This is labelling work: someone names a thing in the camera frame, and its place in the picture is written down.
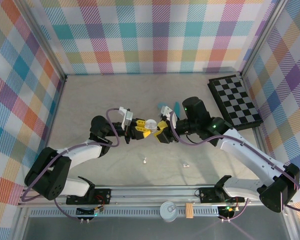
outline colorful checkered backdrop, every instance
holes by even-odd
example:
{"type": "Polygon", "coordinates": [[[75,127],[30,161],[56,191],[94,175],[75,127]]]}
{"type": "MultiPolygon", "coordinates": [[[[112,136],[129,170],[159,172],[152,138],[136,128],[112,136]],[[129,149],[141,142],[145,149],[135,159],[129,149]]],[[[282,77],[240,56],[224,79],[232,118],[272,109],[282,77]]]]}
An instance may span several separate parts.
{"type": "Polygon", "coordinates": [[[12,0],[0,0],[0,240],[46,143],[62,83],[12,0]]]}
{"type": "Polygon", "coordinates": [[[238,71],[277,0],[26,1],[66,73],[112,74],[238,71]]]}
{"type": "Polygon", "coordinates": [[[289,1],[247,76],[271,156],[300,168],[300,0],[289,1]]]}

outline plaid fabric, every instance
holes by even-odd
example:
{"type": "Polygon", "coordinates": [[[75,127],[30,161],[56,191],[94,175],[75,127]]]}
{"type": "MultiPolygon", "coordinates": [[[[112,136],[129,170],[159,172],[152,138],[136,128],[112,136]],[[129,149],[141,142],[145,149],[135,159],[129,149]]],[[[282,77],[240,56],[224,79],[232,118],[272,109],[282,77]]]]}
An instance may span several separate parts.
{"type": "Polygon", "coordinates": [[[13,0],[0,0],[0,240],[46,143],[61,84],[13,0]]]}
{"type": "Polygon", "coordinates": [[[275,1],[27,2],[66,73],[113,74],[237,71],[275,1]]]}
{"type": "Polygon", "coordinates": [[[289,1],[247,76],[270,154],[300,168],[300,0],[289,1]]]}

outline wooden block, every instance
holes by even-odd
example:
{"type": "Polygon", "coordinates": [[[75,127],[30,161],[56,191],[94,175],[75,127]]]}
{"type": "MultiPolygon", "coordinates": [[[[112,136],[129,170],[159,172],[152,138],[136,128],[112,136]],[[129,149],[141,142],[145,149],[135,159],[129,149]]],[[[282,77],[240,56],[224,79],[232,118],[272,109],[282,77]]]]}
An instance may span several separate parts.
{"type": "Polygon", "coordinates": [[[194,218],[194,206],[192,203],[185,204],[185,218],[187,218],[187,219],[194,218]]]}

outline table surface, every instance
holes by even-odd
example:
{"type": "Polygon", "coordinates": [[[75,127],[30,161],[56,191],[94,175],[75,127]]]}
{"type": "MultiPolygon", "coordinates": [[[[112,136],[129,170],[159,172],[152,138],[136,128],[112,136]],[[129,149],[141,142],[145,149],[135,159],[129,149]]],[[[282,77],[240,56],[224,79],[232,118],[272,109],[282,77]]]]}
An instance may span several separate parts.
{"type": "MultiPolygon", "coordinates": [[[[71,147],[86,141],[91,120],[105,116],[110,108],[130,108],[134,118],[160,120],[157,105],[197,96],[203,100],[212,117],[222,117],[207,86],[211,78],[222,74],[118,74],[69,76],[54,121],[48,146],[54,149],[71,147]]],[[[183,109],[180,119],[186,117],[183,109]]],[[[111,113],[113,122],[122,116],[111,113]]],[[[252,129],[240,131],[256,145],[252,129]]],[[[193,141],[200,141],[196,135],[193,141]]],[[[103,157],[91,159],[69,172],[70,178],[82,176],[96,185],[196,185],[215,184],[224,175],[256,179],[256,175],[230,154],[207,143],[186,146],[181,143],[159,143],[154,136],[131,140],[110,149],[103,157]]]]}

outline black and white checkerboard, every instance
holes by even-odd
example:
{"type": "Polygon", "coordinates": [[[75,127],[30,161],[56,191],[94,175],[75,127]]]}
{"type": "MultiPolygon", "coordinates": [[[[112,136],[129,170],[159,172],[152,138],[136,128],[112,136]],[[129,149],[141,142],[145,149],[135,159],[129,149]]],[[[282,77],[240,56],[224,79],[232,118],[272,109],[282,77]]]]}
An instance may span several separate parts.
{"type": "Polygon", "coordinates": [[[235,129],[258,127],[263,122],[236,75],[210,79],[208,86],[224,120],[235,129]]]}

